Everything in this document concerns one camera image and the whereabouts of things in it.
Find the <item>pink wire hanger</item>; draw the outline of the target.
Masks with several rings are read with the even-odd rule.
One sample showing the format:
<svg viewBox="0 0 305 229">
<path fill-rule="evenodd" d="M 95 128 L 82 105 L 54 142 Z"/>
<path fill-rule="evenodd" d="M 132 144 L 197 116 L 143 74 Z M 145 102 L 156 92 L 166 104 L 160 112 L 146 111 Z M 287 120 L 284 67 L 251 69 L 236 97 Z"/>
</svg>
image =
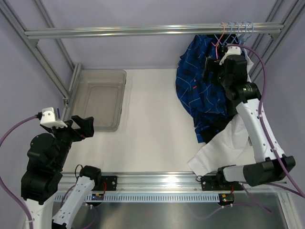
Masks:
<svg viewBox="0 0 305 229">
<path fill-rule="evenodd" d="M 217 36 L 215 35 L 215 37 L 216 37 L 216 39 L 217 39 L 217 42 L 216 42 L 216 43 L 213 43 L 213 42 L 212 42 L 212 46 L 214 47 L 215 56 L 216 56 L 216 59 L 217 59 L 217 60 L 220 59 L 220 55 L 221 55 L 221 53 L 222 53 L 222 50 L 221 50 L 221 46 L 222 46 L 221 39 L 223 38 L 224 32 L 225 32 L 225 23 L 224 23 L 223 21 L 221 22 L 221 25 L 222 25 L 222 27 L 223 27 L 223 31 L 222 31 L 221 35 L 220 35 L 219 37 L 217 37 Z"/>
</svg>

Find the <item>blue plaid shirt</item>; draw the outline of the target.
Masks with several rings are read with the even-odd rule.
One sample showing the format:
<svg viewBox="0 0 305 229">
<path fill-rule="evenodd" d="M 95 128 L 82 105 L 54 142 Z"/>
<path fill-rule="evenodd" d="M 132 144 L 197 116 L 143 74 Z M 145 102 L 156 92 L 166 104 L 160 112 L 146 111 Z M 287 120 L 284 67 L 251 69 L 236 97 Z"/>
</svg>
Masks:
<svg viewBox="0 0 305 229">
<path fill-rule="evenodd" d="M 220 112 L 220 107 L 214 108 L 219 99 L 206 98 L 215 90 L 203 82 L 205 62 L 209 57 L 215 59 L 215 50 L 212 42 L 216 40 L 208 35 L 196 35 L 185 53 L 180 56 L 176 72 L 175 88 L 178 99 L 187 113 L 193 118 L 193 125 L 198 143 L 205 143 L 200 132 L 208 127 L 204 119 L 206 111 L 212 114 Z"/>
</svg>

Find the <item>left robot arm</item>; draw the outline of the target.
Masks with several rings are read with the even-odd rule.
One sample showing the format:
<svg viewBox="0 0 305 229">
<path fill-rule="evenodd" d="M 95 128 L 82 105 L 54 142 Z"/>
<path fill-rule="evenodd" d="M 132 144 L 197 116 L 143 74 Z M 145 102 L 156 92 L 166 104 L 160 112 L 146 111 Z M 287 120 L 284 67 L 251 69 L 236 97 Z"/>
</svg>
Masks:
<svg viewBox="0 0 305 229">
<path fill-rule="evenodd" d="M 70 229 L 91 190 L 102 186 L 101 170 L 84 166 L 76 185 L 60 210 L 51 214 L 62 169 L 72 143 L 93 137 L 94 118 L 74 115 L 68 121 L 58 120 L 51 111 L 41 114 L 40 125 L 46 133 L 34 137 L 27 152 L 27 171 L 21 179 L 21 196 L 39 229 Z"/>
</svg>

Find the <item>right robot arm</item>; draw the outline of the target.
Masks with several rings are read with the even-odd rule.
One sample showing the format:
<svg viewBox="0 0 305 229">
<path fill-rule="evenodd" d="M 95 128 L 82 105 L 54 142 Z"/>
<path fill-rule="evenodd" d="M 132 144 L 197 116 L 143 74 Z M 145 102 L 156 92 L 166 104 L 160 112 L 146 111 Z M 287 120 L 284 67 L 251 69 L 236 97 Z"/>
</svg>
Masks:
<svg viewBox="0 0 305 229">
<path fill-rule="evenodd" d="M 240 54 L 226 54 L 219 61 L 217 80 L 226 97 L 240 115 L 254 151 L 254 164 L 225 166 L 216 177 L 216 185 L 227 189 L 233 182 L 255 187 L 283 180 L 295 166 L 272 134 L 262 110 L 262 96 L 255 83 L 248 81 L 247 60 Z"/>
</svg>

